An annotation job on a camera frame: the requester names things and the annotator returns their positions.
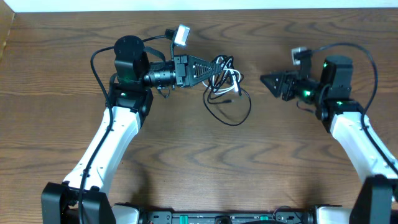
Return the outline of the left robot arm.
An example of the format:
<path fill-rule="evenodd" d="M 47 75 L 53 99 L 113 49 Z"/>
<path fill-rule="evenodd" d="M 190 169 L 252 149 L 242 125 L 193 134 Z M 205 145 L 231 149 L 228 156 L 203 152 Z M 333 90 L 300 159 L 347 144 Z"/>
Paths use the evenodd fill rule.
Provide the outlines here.
<path fill-rule="evenodd" d="M 121 37 L 110 49 L 116 56 L 116 73 L 109 88 L 99 84 L 106 101 L 101 125 L 63 182 L 49 182 L 43 189 L 44 223 L 139 223 L 137 208 L 111 205 L 108 194 L 128 145 L 150 112 L 152 89 L 192 87 L 222 71 L 220 64 L 192 55 L 166 60 L 134 35 Z"/>

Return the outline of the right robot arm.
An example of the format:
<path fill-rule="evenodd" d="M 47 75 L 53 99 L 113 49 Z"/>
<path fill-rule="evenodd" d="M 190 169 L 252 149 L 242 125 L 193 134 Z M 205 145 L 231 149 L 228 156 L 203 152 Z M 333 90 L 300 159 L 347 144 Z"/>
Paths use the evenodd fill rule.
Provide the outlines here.
<path fill-rule="evenodd" d="M 362 187 L 353 208 L 318 205 L 300 216 L 301 223 L 396 223 L 397 159 L 373 130 L 365 109 L 350 97 L 353 61 L 327 56 L 319 81 L 309 77 L 311 58 L 299 70 L 262 75 L 260 81 L 284 101 L 313 105 L 317 119 L 336 139 L 354 166 Z"/>

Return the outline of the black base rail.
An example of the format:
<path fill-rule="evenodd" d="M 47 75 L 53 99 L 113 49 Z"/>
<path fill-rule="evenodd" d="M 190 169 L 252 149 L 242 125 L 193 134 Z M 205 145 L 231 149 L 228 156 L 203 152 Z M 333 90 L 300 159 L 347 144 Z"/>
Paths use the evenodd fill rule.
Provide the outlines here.
<path fill-rule="evenodd" d="M 132 224 L 217 224 L 217 223 L 281 223 L 317 224 L 349 223 L 351 209 L 337 205 L 316 205 L 301 210 L 281 206 L 262 212 L 175 212 L 171 209 L 144 209 L 128 203 L 112 207 L 116 223 Z"/>

